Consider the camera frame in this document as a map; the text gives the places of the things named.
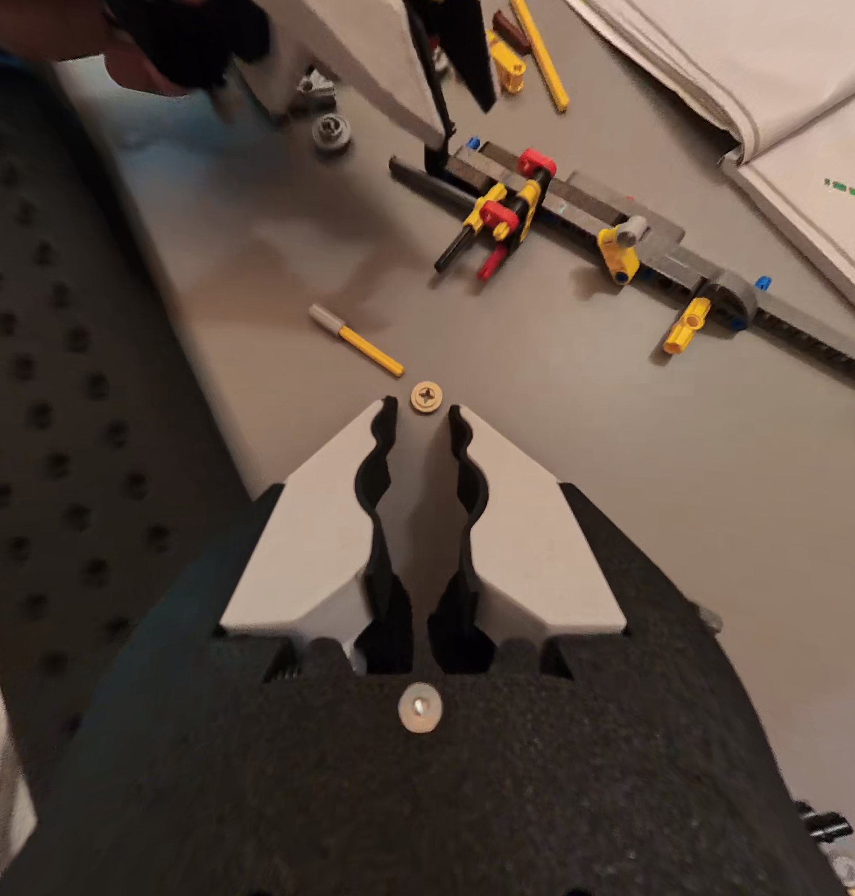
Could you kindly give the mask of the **brown lego connector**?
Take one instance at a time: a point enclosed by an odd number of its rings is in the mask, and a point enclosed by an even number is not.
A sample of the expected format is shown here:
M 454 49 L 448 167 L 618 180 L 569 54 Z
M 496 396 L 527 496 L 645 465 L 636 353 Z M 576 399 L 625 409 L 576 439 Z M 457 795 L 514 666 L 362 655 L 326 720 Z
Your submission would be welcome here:
M 530 56 L 533 52 L 531 40 L 523 28 L 501 9 L 492 16 L 492 29 L 519 56 Z

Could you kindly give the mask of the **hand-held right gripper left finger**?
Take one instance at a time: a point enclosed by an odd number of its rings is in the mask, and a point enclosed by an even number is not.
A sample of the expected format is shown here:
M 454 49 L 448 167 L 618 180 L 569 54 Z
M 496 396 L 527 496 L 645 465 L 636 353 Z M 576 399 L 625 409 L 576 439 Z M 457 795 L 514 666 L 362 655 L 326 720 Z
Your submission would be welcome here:
M 396 397 L 373 401 L 287 477 L 221 616 L 225 633 L 283 637 L 297 652 L 332 639 L 356 670 L 411 671 L 411 600 L 378 513 L 398 411 Z

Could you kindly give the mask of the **short yellow lego axle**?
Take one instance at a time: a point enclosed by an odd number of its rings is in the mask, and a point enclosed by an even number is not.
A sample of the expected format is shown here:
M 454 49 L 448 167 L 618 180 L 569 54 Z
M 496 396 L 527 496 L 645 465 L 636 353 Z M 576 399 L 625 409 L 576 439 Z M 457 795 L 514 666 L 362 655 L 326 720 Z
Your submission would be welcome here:
M 374 344 L 366 340 L 360 334 L 351 330 L 348 326 L 342 326 L 338 330 L 338 337 L 353 346 L 362 355 L 370 359 L 375 364 L 382 367 L 387 373 L 396 378 L 400 378 L 405 374 L 405 367 L 397 360 L 389 356 L 387 353 L 378 349 Z

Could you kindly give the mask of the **long yellow lego axle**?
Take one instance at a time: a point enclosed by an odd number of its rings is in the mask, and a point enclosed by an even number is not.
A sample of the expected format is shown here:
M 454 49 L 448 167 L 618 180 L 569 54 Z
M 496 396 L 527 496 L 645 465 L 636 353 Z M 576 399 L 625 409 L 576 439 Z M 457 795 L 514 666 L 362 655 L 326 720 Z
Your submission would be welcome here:
M 533 59 L 545 82 L 547 92 L 560 115 L 567 113 L 570 98 L 547 49 L 545 40 L 526 1 L 510 1 L 510 6 L 531 47 Z

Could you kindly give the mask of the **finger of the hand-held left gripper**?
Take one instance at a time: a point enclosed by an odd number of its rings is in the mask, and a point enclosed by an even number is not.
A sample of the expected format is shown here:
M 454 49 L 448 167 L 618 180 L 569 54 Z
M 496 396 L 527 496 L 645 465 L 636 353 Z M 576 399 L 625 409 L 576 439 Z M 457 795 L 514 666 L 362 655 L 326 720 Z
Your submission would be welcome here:
M 353 87 L 432 151 L 448 141 L 444 99 L 436 97 L 430 48 L 420 20 L 401 1 L 263 1 L 269 50 L 258 62 L 258 102 L 284 115 L 310 65 Z
M 498 100 L 498 79 L 479 1 L 416 1 L 430 39 L 444 51 L 484 114 Z

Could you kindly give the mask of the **grey lego wheel hub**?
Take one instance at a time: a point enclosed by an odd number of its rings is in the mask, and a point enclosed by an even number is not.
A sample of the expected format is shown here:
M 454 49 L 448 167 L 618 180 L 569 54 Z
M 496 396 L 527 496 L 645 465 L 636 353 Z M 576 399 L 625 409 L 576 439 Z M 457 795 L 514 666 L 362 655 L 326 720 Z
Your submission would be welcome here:
M 352 142 L 349 121 L 336 113 L 327 113 L 316 118 L 311 134 L 316 151 L 324 155 L 336 155 L 347 151 Z

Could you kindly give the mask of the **open lego instruction booklet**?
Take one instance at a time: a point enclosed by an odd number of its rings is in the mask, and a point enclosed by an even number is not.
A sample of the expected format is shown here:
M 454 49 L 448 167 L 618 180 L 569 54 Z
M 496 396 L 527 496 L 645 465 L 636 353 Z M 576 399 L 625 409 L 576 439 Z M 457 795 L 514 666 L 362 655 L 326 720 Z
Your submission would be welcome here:
M 728 177 L 855 307 L 855 1 L 569 6 L 735 138 Z

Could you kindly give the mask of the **yellow L-shaped lego beam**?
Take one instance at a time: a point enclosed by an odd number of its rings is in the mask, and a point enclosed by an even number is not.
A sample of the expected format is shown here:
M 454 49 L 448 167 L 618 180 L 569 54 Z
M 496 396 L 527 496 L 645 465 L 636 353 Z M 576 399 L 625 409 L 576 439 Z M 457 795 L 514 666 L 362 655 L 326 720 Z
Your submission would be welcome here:
M 511 96 L 519 95 L 523 91 L 526 64 L 494 30 L 487 29 L 486 37 L 502 91 Z

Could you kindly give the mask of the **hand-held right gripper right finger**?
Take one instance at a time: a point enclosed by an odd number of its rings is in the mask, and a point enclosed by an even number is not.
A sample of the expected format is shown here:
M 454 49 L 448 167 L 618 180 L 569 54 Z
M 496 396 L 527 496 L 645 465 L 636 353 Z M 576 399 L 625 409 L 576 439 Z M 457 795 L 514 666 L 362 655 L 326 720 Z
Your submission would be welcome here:
M 456 497 L 466 515 L 458 566 L 427 629 L 448 674 L 489 670 L 511 641 L 621 635 L 627 621 L 562 483 L 473 410 L 448 411 Z

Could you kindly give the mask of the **person's left hand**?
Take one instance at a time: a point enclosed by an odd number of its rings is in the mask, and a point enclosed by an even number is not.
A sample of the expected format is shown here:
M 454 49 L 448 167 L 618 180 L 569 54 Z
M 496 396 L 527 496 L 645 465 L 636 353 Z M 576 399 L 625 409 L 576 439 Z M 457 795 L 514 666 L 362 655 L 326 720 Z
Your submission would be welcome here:
M 190 92 L 166 78 L 122 32 L 111 35 L 102 52 L 109 77 L 123 88 L 165 97 L 184 96 Z

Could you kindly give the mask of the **long grey lego beam assembly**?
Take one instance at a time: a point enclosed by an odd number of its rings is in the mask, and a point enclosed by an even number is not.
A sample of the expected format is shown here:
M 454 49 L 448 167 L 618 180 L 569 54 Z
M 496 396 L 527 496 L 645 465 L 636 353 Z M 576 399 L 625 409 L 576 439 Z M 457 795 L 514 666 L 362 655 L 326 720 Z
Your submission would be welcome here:
M 490 280 L 539 223 L 571 245 L 594 252 L 617 287 L 639 284 L 680 302 L 662 340 L 682 353 L 707 323 L 731 334 L 759 330 L 837 376 L 855 383 L 855 341 L 775 296 L 770 280 L 750 282 L 683 245 L 678 225 L 578 172 L 563 179 L 534 149 L 515 155 L 491 141 L 470 140 L 456 153 L 425 152 L 426 170 L 397 156 L 392 177 L 422 196 L 467 212 L 435 262 L 445 273 L 482 238 L 493 249 L 478 278 Z

